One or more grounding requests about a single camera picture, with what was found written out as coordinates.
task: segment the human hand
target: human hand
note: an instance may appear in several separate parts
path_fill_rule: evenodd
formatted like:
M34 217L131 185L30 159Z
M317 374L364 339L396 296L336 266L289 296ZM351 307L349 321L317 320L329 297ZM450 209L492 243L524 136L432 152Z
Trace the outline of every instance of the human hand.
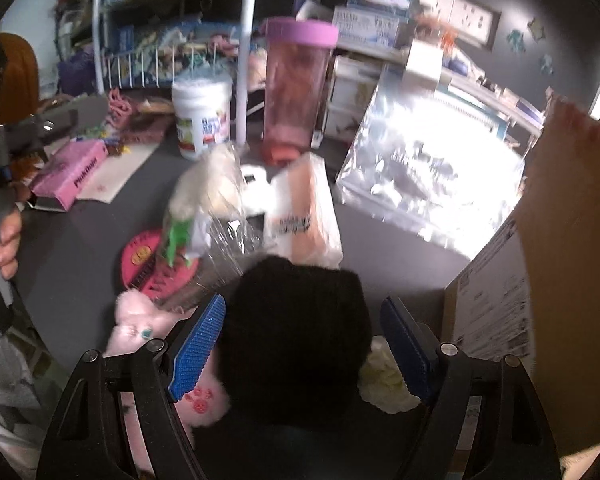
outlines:
M30 197L29 188L19 182L14 184L16 200L24 202ZM22 231L22 215L18 208L5 216L0 224L0 273L5 280L10 280L18 270L16 254L20 247L20 232Z

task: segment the pink cord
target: pink cord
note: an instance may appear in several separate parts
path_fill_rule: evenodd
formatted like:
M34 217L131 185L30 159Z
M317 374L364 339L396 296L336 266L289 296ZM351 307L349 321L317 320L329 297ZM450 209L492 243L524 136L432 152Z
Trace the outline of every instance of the pink cord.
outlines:
M109 113L105 119L109 126L117 130L125 128L135 111L132 102L120 95L119 88L109 91Z

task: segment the pink box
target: pink box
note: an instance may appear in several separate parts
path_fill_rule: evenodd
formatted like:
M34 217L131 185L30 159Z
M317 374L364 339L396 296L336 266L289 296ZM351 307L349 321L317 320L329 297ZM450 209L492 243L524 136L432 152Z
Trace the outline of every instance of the pink box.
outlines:
M30 184L36 209L69 211L91 174L107 158L100 139L65 144Z

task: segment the label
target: label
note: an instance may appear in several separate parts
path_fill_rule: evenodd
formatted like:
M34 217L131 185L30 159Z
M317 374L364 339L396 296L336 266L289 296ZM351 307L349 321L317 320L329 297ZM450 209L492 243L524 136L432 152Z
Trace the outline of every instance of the label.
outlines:
M290 215L279 218L274 220L273 225L274 236L282 236L289 233L293 235L305 233L311 227L311 213L307 212L306 215L302 216Z
M453 341L469 357L520 358L532 376L536 342L525 255L514 220L507 221L458 279ZM458 449L471 449L479 397L467 407Z
M333 25L338 27L341 39L387 48L394 47L399 23L397 18L387 18L345 7L336 7L333 13Z
M178 118L178 145L181 149L200 153L214 144L229 139L229 121L224 110L206 110L193 118Z

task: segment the plastic bag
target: plastic bag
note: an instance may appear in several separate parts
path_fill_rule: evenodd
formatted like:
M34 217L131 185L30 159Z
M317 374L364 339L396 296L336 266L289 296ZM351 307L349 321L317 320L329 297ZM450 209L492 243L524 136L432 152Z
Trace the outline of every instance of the plastic bag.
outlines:
M264 219L269 254L296 265L337 268L342 244L324 159L305 153L271 179L274 200Z
M192 280L168 297L162 308L197 305L265 256L262 233L244 215L244 186L231 142L208 150L180 176L164 216L160 254L170 265L178 258L189 265L196 258L200 261Z
M473 258L518 202L524 162L498 120L386 65L336 180L375 218Z

